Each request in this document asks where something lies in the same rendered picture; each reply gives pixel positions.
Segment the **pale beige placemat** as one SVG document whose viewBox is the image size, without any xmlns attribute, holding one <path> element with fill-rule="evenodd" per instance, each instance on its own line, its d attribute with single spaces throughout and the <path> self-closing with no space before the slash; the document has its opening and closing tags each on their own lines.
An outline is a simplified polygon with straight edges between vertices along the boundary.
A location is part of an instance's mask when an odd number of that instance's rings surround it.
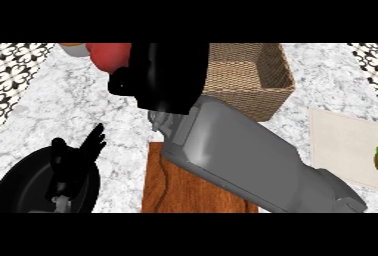
<svg viewBox="0 0 378 256">
<path fill-rule="evenodd" d="M 311 165 L 378 190 L 378 122 L 308 109 Z"/>
</svg>

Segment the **grey can with orange top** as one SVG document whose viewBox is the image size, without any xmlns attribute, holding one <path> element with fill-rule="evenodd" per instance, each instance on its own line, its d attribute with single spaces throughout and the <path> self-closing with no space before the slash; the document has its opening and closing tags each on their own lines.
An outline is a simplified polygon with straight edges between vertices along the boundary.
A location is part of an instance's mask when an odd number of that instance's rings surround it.
<svg viewBox="0 0 378 256">
<path fill-rule="evenodd" d="M 60 43 L 59 46 L 72 57 L 87 57 L 90 55 L 84 43 Z"/>
</svg>

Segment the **brown wicker basket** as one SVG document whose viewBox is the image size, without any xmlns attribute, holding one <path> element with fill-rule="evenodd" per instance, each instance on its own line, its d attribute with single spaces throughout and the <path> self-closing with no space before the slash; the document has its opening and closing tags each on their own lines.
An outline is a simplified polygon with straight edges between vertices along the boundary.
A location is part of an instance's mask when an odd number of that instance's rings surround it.
<svg viewBox="0 0 378 256">
<path fill-rule="evenodd" d="M 295 90 L 279 43 L 211 43 L 203 94 L 268 121 Z"/>
</svg>

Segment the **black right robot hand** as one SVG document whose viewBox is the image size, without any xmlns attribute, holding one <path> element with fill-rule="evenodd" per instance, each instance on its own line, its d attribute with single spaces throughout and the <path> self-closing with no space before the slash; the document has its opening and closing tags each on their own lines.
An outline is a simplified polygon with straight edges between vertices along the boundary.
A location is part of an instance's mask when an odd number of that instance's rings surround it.
<svg viewBox="0 0 378 256">
<path fill-rule="evenodd" d="M 109 93 L 133 96 L 141 109 L 187 115 L 203 90 L 208 55 L 205 42 L 133 43 L 128 66 L 109 75 Z"/>
</svg>

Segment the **brown wooden cutting board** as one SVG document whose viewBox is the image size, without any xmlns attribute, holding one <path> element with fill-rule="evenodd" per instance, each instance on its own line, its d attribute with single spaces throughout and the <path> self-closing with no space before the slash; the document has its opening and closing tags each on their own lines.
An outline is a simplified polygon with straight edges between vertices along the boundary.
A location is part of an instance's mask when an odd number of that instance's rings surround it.
<svg viewBox="0 0 378 256">
<path fill-rule="evenodd" d="M 143 213 L 257 213 L 258 207 L 178 168 L 161 156 L 162 143 L 149 143 Z"/>
</svg>

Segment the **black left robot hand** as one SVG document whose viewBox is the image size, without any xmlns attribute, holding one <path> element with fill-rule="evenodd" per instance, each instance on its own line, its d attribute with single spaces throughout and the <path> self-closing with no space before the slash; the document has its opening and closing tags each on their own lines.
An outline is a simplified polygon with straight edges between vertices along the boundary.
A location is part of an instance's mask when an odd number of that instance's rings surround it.
<svg viewBox="0 0 378 256">
<path fill-rule="evenodd" d="M 60 196 L 69 200 L 75 199 L 104 145 L 102 123 L 96 125 L 78 148 L 69 147 L 60 137 L 51 140 L 53 177 L 45 192 L 45 199 L 50 202 Z"/>
</svg>

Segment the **black round pan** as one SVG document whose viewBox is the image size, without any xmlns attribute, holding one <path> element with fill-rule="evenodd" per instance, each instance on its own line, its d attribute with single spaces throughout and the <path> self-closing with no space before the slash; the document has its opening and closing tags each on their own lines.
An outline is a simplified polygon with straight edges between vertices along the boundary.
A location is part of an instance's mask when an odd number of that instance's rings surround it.
<svg viewBox="0 0 378 256">
<path fill-rule="evenodd" d="M 28 213 L 32 210 L 53 211 L 54 204 L 44 198 L 53 171 L 50 147 L 34 151 L 11 167 L 0 180 L 0 213 Z M 72 213 L 90 213 L 99 196 L 100 176 L 91 167 L 76 198 L 71 203 Z"/>
</svg>

